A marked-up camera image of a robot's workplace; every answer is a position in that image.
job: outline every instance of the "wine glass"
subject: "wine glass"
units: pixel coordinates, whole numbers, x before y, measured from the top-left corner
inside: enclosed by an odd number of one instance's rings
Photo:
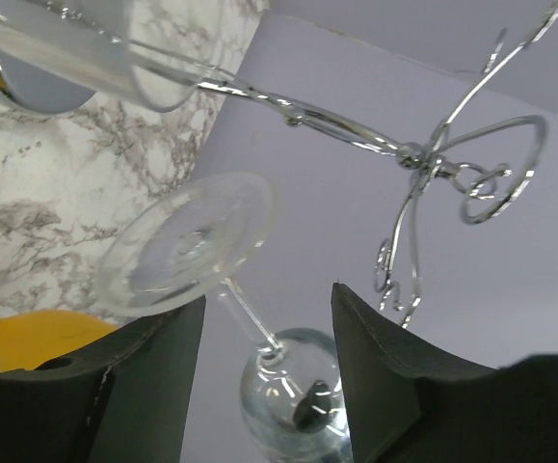
[[[232,278],[262,245],[274,215],[272,185],[259,175],[235,172],[189,183],[122,232],[98,265],[96,293],[111,312],[133,316],[170,311],[212,293],[255,347],[240,398],[245,423],[266,457],[352,461],[333,339],[305,328],[273,333]]]
[[[207,74],[224,5],[225,0],[0,1],[0,50],[82,87],[169,112]],[[162,68],[186,79],[165,78]]]

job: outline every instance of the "yellow plastic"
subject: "yellow plastic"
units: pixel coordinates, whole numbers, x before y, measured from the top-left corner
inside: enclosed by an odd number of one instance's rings
[[[35,369],[117,329],[72,311],[45,310],[0,318],[0,371]]]

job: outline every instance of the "marble surface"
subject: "marble surface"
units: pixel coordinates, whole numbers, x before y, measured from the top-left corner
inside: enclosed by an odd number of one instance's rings
[[[214,63],[236,71],[266,0],[226,0]],[[98,258],[119,230],[187,181],[222,98],[155,114],[106,95],[40,119],[0,106],[0,316],[59,308],[106,317]]]

